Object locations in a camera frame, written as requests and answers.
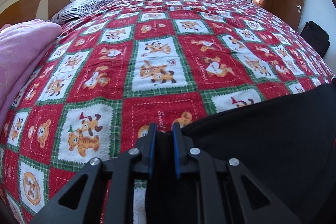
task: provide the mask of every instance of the metal bolt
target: metal bolt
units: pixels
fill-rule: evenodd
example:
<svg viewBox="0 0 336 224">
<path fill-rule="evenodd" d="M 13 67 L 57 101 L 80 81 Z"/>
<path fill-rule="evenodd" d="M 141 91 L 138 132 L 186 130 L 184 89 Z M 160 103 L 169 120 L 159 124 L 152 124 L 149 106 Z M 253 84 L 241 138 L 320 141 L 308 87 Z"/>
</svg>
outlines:
<svg viewBox="0 0 336 224">
<path fill-rule="evenodd" d="M 137 155 L 139 154 L 139 149 L 137 148 L 131 148 L 130 150 L 128 150 L 128 153 L 130 153 L 131 155 Z"/>
<path fill-rule="evenodd" d="M 238 166 L 239 165 L 239 160 L 236 158 L 231 158 L 229 159 L 229 164 L 232 166 Z"/>
<path fill-rule="evenodd" d="M 90 159 L 90 164 L 92 166 L 98 165 L 100 163 L 100 160 L 98 158 L 92 158 Z"/>
<path fill-rule="evenodd" d="M 200 149 L 197 147 L 193 147 L 189 150 L 191 155 L 198 155 L 199 153 L 201 153 Z"/>
</svg>

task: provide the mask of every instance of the black bag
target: black bag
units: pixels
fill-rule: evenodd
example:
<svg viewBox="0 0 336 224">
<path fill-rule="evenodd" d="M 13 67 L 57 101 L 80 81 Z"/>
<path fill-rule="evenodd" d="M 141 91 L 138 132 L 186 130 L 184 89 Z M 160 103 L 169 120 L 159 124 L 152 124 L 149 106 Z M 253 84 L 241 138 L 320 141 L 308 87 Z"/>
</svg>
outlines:
<svg viewBox="0 0 336 224">
<path fill-rule="evenodd" d="M 329 35 L 315 22 L 306 22 L 300 34 L 309 45 L 323 58 L 330 46 Z"/>
</svg>

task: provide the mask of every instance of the pillow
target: pillow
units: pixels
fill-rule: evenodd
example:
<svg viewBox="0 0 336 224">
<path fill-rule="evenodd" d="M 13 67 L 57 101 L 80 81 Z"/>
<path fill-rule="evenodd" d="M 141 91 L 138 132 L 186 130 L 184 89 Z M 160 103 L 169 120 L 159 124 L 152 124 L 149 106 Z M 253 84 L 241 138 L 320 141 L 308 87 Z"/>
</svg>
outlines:
<svg viewBox="0 0 336 224">
<path fill-rule="evenodd" d="M 81 18 L 114 0 L 75 0 L 53 16 L 51 22 L 62 23 Z"/>
</svg>

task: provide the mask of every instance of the green plaid border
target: green plaid border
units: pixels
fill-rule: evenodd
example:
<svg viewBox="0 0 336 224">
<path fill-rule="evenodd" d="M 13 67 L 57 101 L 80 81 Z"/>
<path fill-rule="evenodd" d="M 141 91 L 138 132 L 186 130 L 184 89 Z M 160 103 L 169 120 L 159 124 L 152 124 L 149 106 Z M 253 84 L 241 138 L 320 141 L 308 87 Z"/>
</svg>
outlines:
<svg viewBox="0 0 336 224">
<path fill-rule="evenodd" d="M 31 111 L 31 108 L 22 108 L 20 110 L 18 110 L 15 114 L 14 114 L 14 117 L 13 117 L 13 122 L 11 123 L 9 129 L 8 129 L 8 135 L 7 135 L 7 138 L 10 138 L 9 134 L 11 132 L 11 129 L 12 129 L 12 125 L 13 123 L 15 122 L 15 116 L 18 114 L 18 113 L 22 113 L 22 112 L 26 112 L 28 113 L 27 115 L 27 118 L 24 122 L 24 124 L 22 125 L 22 130 L 21 130 L 21 133 L 20 133 L 20 136 L 18 137 L 18 140 L 17 140 L 17 146 L 14 146 L 10 143 L 6 143 L 6 148 L 9 148 L 10 150 L 12 150 L 13 152 L 15 153 L 19 153 L 19 150 L 20 150 L 20 145 L 21 145 L 21 138 L 22 138 L 22 135 L 24 134 L 24 131 L 25 131 L 25 126 L 26 126 L 26 122 L 29 118 L 29 114 L 30 114 L 30 111 Z"/>
<path fill-rule="evenodd" d="M 20 173 L 21 173 L 21 162 L 41 171 L 43 173 L 43 198 L 44 198 L 44 204 L 46 205 L 49 200 L 49 187 L 48 187 L 48 182 L 49 182 L 49 166 L 42 164 L 40 162 L 34 161 L 30 158 L 27 158 L 25 156 L 20 155 L 19 156 L 19 162 L 18 162 L 18 180 L 17 180 L 17 188 L 19 191 L 19 196 L 20 196 L 20 201 L 21 205 L 32 215 L 35 215 L 36 213 L 30 209 L 23 201 L 22 201 L 22 196 L 21 196 L 21 191 L 20 191 Z"/>
<path fill-rule="evenodd" d="M 111 158 L 117 157 L 120 153 L 120 133 L 121 133 L 121 112 L 122 112 L 122 100 L 109 100 L 103 97 L 97 97 L 93 100 L 86 101 L 86 102 L 79 102 L 79 103 L 68 103 L 64 105 L 61 117 L 58 122 L 57 131 L 55 134 L 55 141 L 51 155 L 51 166 L 67 170 L 71 172 L 79 171 L 84 164 L 66 161 L 66 160 L 59 160 L 58 159 L 58 148 L 60 145 L 60 136 L 62 133 L 62 128 L 65 123 L 68 110 L 74 108 L 84 108 L 88 106 L 92 106 L 95 104 L 105 104 L 111 106 L 113 108 L 114 115 L 112 116 L 111 121 L 111 133 L 110 133 L 110 149 L 109 149 L 109 156 Z"/>
<path fill-rule="evenodd" d="M 129 33 L 129 37 L 123 39 L 123 40 L 118 40 L 118 41 L 115 41 L 115 42 L 112 42 L 112 41 L 105 41 L 103 40 L 104 39 L 104 34 L 107 30 L 110 30 L 110 31 L 113 31 L 113 30 L 119 30 L 119 29 L 123 29 L 123 28 L 127 28 L 127 27 L 131 27 L 131 30 L 130 30 L 130 33 Z M 135 25 L 134 24 L 129 24 L 129 25 L 126 25 L 126 26 L 122 26 L 122 27 L 117 27 L 117 28 L 104 28 L 103 31 L 101 32 L 101 35 L 98 39 L 98 42 L 97 42 L 97 45 L 99 44 L 118 44 L 118 43 L 121 43 L 121 42 L 125 42 L 125 41 L 129 41 L 129 40 L 133 40 L 134 38 L 134 29 L 135 29 Z"/>
<path fill-rule="evenodd" d="M 168 12 L 163 12 L 163 11 L 161 11 L 161 12 L 157 12 L 157 13 L 154 13 L 154 14 L 165 14 L 166 18 L 150 18 L 150 19 L 146 19 L 146 20 L 143 20 L 143 21 L 142 21 L 142 20 L 141 20 L 141 17 L 142 17 L 144 14 L 153 14 L 153 13 L 149 13 L 149 12 L 141 12 L 141 13 L 139 14 L 139 18 L 138 18 L 138 20 L 137 20 L 137 23 L 142 24 L 142 23 L 149 22 L 149 21 L 151 21 L 151 20 L 159 20 L 159 19 L 167 20 L 167 19 L 169 19 Z"/>
<path fill-rule="evenodd" d="M 101 31 L 105 30 L 105 26 L 106 26 L 106 24 L 108 24 L 110 21 L 111 21 L 111 20 L 108 19 L 108 20 L 106 20 L 105 22 L 100 22 L 100 23 L 96 23 L 96 24 L 93 23 L 92 25 L 88 26 L 84 31 L 82 31 L 82 32 L 78 35 L 78 37 L 83 37 L 83 36 L 85 36 L 85 35 L 91 35 L 91 34 L 95 34 L 96 32 L 101 32 Z M 100 25 L 100 24 L 102 24 L 102 23 L 104 23 L 104 25 L 103 25 L 103 27 L 102 27 L 100 30 L 97 30 L 97 31 L 95 31 L 95 32 L 90 32 L 90 33 L 84 33 L 84 32 L 86 32 L 89 28 L 91 28 L 92 26 L 94 26 L 94 25 Z"/>
<path fill-rule="evenodd" d="M 203 23 L 203 25 L 206 27 L 206 29 L 208 30 L 208 32 L 180 32 L 180 29 L 176 23 L 176 20 L 192 20 L 192 21 L 200 21 Z M 180 35 L 186 35 L 186 34 L 213 34 L 214 35 L 214 32 L 212 31 L 212 29 L 208 26 L 208 24 L 202 20 L 202 19 L 193 19 L 193 18 L 180 18 L 180 19 L 172 19 L 172 23 L 173 23 L 173 26 L 174 26 L 174 29 L 175 29 L 175 32 L 177 34 L 180 34 Z"/>
<path fill-rule="evenodd" d="M 5 162 L 5 146 L 0 144 L 0 150 L 2 150 L 2 158 L 0 158 L 0 182 L 3 184 L 3 170 L 4 170 L 4 162 Z"/>
<path fill-rule="evenodd" d="M 85 50 L 80 50 L 80 51 L 77 51 L 77 52 L 67 52 L 66 54 L 63 55 L 63 58 L 61 60 L 59 60 L 59 62 L 57 63 L 56 67 L 54 68 L 52 74 L 51 74 L 51 77 L 49 80 L 51 80 L 53 77 L 59 75 L 60 73 L 56 73 L 57 70 L 59 69 L 59 66 L 61 65 L 61 63 L 63 62 L 63 60 L 65 59 L 66 56 L 68 55 L 71 55 L 71 56 L 74 56 L 76 54 L 78 54 L 79 52 L 88 52 L 88 55 L 86 56 L 86 58 L 84 59 L 83 63 L 80 65 L 80 67 L 77 69 L 76 73 L 74 74 L 70 84 L 68 85 L 65 93 L 64 93 L 64 97 L 63 98 L 59 98 L 59 99 L 48 99 L 48 100 L 45 100 L 45 101 L 39 101 L 39 98 L 36 100 L 36 103 L 35 105 L 37 106 L 42 106 L 42 105 L 48 105 L 48 104 L 62 104 L 66 101 L 67 97 L 68 97 L 68 94 L 69 94 L 69 91 L 71 90 L 72 86 L 74 85 L 74 82 L 76 81 L 77 79 L 77 76 L 79 74 L 79 72 L 83 69 L 83 67 L 85 66 L 86 64 L 86 61 L 88 60 L 88 58 L 90 57 L 91 53 L 93 51 L 93 48 L 92 49 L 85 49 Z"/>
<path fill-rule="evenodd" d="M 250 84 L 244 84 L 244 85 L 240 85 L 240 86 L 231 86 L 229 88 L 221 88 L 221 89 L 216 89 L 216 90 L 202 90 L 199 93 L 201 94 L 203 104 L 204 104 L 204 107 L 205 107 L 205 110 L 206 110 L 207 114 L 212 115 L 212 114 L 217 113 L 215 104 L 212 101 L 213 96 L 226 95 L 226 94 L 239 92 L 239 91 L 244 91 L 244 90 L 249 90 L 249 89 L 255 90 L 258 93 L 258 95 L 260 96 L 261 101 L 262 102 L 265 101 L 265 97 L 260 92 L 260 90 L 258 90 L 258 88 L 256 86 L 250 85 Z"/>
<path fill-rule="evenodd" d="M 292 90 L 290 89 L 290 85 L 293 85 L 293 84 L 300 84 L 301 83 L 299 82 L 299 80 L 294 80 L 294 81 L 287 81 L 287 82 L 284 82 L 286 88 L 288 89 L 288 91 L 291 93 L 291 94 L 297 94 L 297 93 L 293 93 Z"/>
<path fill-rule="evenodd" d="M 134 71 L 135 71 L 135 63 L 137 59 L 137 53 L 138 53 L 138 47 L 139 42 L 146 42 L 146 41 L 152 41 L 152 40 L 160 40 L 164 38 L 172 37 L 174 46 L 176 48 L 177 55 L 179 57 L 179 60 L 182 65 L 183 73 L 186 82 L 188 85 L 186 86 L 179 86 L 176 88 L 163 88 L 163 89 L 153 89 L 153 90 L 140 90 L 140 91 L 132 91 L 132 82 L 134 78 Z M 125 79 L 125 87 L 124 87 L 124 97 L 149 97 L 149 96 L 158 96 L 158 95 L 167 95 L 167 94 L 174 94 L 174 93 L 184 93 L 184 92 L 193 92 L 197 90 L 197 85 L 194 81 L 191 69 L 188 65 L 188 62 L 185 58 L 185 56 L 182 54 L 182 49 L 180 45 L 177 42 L 176 37 L 172 35 L 166 35 L 164 37 L 155 37 L 155 38 L 148 38 L 144 40 L 138 40 L 134 41 L 133 43 L 133 52 L 131 59 L 129 61 L 128 71 Z"/>
</svg>

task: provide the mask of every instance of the bedspread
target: bedspread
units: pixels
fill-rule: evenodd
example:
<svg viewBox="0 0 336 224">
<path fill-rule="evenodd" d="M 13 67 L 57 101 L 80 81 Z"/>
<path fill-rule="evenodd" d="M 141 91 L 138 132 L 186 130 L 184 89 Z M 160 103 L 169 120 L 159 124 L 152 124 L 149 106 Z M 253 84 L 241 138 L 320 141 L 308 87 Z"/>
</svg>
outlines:
<svg viewBox="0 0 336 224">
<path fill-rule="evenodd" d="M 0 196 L 28 223 L 90 160 L 147 134 L 330 83 L 286 23 L 243 0 L 116 0 L 63 26 L 0 138 Z M 144 222 L 145 182 L 135 184 Z"/>
</svg>

